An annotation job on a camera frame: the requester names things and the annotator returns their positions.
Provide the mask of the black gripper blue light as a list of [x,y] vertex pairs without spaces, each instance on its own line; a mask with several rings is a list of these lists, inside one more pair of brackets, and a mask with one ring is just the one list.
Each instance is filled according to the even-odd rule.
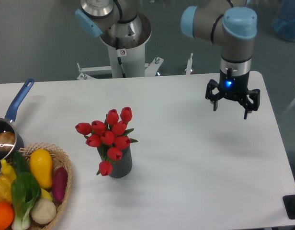
[[243,106],[244,119],[252,111],[257,111],[260,106],[260,89],[248,90],[249,81],[248,71],[243,75],[233,75],[231,68],[226,72],[220,71],[219,83],[211,79],[206,87],[205,98],[213,105],[213,111],[218,108],[218,101],[222,98],[237,99],[238,103]]

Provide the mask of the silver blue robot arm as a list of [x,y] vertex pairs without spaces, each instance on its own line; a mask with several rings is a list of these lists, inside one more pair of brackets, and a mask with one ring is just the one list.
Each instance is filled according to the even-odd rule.
[[[188,7],[181,17],[184,35],[222,48],[219,81],[210,80],[205,93],[214,109],[221,99],[238,102],[246,114],[260,106],[260,90],[248,89],[257,14],[247,5],[246,0],[211,0],[202,8]],[[83,0],[75,18],[107,45],[114,78],[145,76],[151,24],[135,0]]]

